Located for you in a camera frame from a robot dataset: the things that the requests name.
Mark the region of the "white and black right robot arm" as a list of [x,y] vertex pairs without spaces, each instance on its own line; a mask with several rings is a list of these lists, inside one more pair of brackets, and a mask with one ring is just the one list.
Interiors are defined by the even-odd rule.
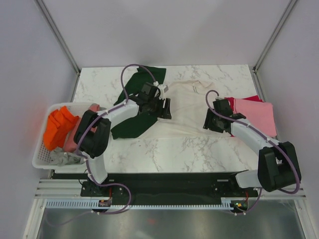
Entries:
[[240,196],[246,188],[262,188],[295,194],[300,189],[301,172],[295,147],[279,142],[259,131],[241,113],[234,113],[227,99],[218,99],[208,106],[204,129],[226,132],[244,142],[258,156],[256,170],[234,173],[228,190]]

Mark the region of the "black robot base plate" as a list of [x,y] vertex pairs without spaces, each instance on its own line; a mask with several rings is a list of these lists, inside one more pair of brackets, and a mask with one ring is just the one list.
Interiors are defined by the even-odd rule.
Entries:
[[231,181],[232,172],[215,173],[111,173],[100,187],[82,183],[82,197],[108,197],[119,204],[217,203],[222,198],[253,198],[253,188],[241,189]]

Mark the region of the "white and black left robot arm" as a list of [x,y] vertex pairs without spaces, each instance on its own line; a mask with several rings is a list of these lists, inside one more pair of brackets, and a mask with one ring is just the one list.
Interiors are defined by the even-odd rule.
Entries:
[[84,157],[92,190],[99,196],[109,192],[108,176],[103,154],[111,140],[111,129],[127,119],[147,112],[161,119],[172,119],[170,98],[166,97],[168,85],[145,83],[142,89],[108,110],[87,110],[74,135],[75,153]]

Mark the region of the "cream and green Charlie Brown shirt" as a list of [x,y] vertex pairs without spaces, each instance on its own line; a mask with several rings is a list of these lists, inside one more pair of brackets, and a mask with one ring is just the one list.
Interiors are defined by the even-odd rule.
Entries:
[[144,112],[112,128],[113,139],[151,139],[187,136],[228,137],[227,133],[204,129],[209,111],[205,95],[217,90],[216,80],[199,69],[186,67],[179,76],[166,68],[146,66],[137,68],[125,85],[128,94],[137,93],[144,83],[168,85],[166,96],[171,99],[171,119],[160,119]]

